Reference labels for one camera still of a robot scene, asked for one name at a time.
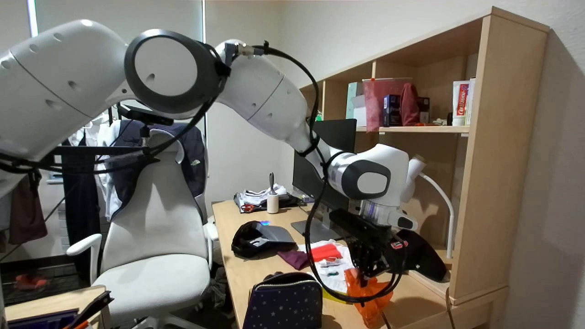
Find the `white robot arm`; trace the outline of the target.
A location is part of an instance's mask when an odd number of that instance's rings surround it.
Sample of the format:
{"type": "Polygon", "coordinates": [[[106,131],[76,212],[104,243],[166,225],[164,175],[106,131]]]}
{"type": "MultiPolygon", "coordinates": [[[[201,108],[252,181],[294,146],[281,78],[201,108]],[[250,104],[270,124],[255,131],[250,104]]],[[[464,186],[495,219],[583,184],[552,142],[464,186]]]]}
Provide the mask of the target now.
{"type": "Polygon", "coordinates": [[[1,192],[9,193],[65,137],[118,100],[162,113],[201,115],[219,102],[287,142],[318,175],[362,204],[378,226],[415,230],[402,212],[413,161],[376,144],[345,155],[305,120],[301,91],[266,58],[270,45],[208,45],[168,29],[122,40],[93,20],[73,20],[0,55],[1,192]]]}

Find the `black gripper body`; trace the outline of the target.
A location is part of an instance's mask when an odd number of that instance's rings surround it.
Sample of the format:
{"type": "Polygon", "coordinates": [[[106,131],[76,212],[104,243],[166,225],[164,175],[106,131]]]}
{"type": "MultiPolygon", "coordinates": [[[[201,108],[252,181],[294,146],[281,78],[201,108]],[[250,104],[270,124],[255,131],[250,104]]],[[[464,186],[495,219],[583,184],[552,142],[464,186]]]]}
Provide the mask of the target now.
{"type": "Polygon", "coordinates": [[[391,268],[402,268],[391,259],[391,243],[396,234],[391,228],[376,226],[347,210],[332,210],[329,219],[341,230],[356,265],[374,268],[376,259],[385,259],[391,268]]]}

